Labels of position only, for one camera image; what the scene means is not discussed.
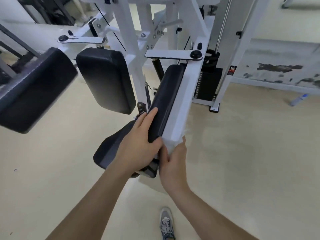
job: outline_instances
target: gray sneaker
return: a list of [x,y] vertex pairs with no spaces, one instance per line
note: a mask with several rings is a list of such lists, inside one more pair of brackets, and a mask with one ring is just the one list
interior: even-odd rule
[[169,238],[176,239],[174,236],[174,219],[168,207],[163,207],[160,211],[160,230],[162,240],[167,240]]

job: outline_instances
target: label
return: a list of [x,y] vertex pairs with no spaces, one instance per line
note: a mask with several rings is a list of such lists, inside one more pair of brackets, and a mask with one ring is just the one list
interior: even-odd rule
[[236,69],[237,69],[236,65],[231,65],[227,75],[233,76],[233,74],[235,73]]

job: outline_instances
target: right hand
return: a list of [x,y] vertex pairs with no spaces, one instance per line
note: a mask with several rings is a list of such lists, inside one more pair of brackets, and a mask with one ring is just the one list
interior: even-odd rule
[[161,148],[160,180],[163,188],[171,197],[189,189],[186,173],[186,155],[186,137],[183,137],[183,142],[175,147],[170,156],[165,145]]

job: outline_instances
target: weight machine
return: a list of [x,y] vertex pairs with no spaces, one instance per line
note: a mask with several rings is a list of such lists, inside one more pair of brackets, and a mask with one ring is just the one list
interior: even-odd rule
[[[139,114],[158,107],[148,140],[161,136],[170,153],[182,141],[192,102],[209,106],[211,112],[219,111],[269,0],[82,1],[95,3],[100,13],[76,33],[60,36],[60,49],[50,48],[0,89],[0,125],[27,133],[77,76],[75,60],[102,107],[123,114],[131,114],[135,106]],[[141,32],[134,30],[129,3],[137,5]],[[152,18],[151,4],[165,4],[165,9]],[[114,17],[119,28],[109,25]],[[165,28],[168,50],[155,49]],[[181,29],[189,32],[194,44],[190,50],[178,50]],[[87,44],[96,48],[85,48]],[[147,59],[152,59],[161,81],[152,103],[142,72]],[[160,59],[172,60],[166,72]],[[93,157],[96,164],[106,168],[112,162],[133,124],[129,122],[102,142]],[[154,178],[156,157],[133,177],[143,174]]]

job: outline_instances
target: tiled floor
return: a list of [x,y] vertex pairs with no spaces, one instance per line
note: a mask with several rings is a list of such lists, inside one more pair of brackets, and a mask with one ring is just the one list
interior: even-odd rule
[[[187,121],[190,187],[261,240],[320,236],[320,97],[288,106],[296,96],[231,84],[218,114],[193,104]],[[136,113],[101,108],[75,80],[30,133],[0,128],[0,239],[45,239],[102,174],[100,143]],[[103,239],[161,239],[162,206],[177,239],[199,239],[159,178],[142,176],[128,181]]]

